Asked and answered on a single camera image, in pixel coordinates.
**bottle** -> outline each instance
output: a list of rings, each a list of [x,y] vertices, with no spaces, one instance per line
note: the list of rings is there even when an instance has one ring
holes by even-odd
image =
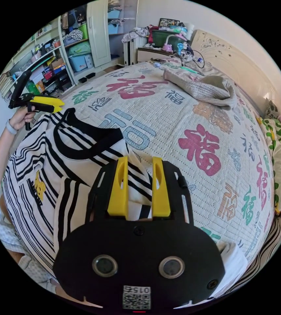
[[[197,62],[203,62],[203,59],[200,57],[196,57],[196,56],[192,56],[193,60],[197,61]]]

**screw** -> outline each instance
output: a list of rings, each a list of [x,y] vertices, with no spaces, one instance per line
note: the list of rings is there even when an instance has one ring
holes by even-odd
[[[218,280],[211,280],[208,284],[207,284],[207,289],[208,290],[212,290],[214,289],[218,284]]]
[[[137,236],[142,236],[144,235],[145,229],[142,226],[136,226],[134,228],[134,234]]]

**person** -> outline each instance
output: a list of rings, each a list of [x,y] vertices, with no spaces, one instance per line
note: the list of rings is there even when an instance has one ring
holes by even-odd
[[[0,190],[9,158],[9,150],[14,141],[15,134],[25,126],[25,123],[31,122],[34,115],[35,112],[28,112],[27,107],[21,107],[7,122],[4,128],[0,137]],[[78,301],[67,295],[60,284],[34,260],[15,231],[3,195],[0,196],[0,240],[15,262],[41,287],[72,302],[87,306],[101,307],[86,301]]]

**qr code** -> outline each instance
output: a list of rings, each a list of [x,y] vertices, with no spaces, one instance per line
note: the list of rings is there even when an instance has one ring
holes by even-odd
[[[123,308],[125,309],[150,309],[150,294],[123,294]]]
[[[123,288],[123,308],[150,309],[151,289],[147,286],[128,286]]]

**smartwatch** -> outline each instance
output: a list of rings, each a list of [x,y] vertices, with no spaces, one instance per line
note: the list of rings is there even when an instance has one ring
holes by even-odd
[[[13,134],[16,135],[17,134],[17,130],[15,128],[13,128],[10,123],[9,123],[9,119],[6,122],[6,128],[8,129],[8,131]]]

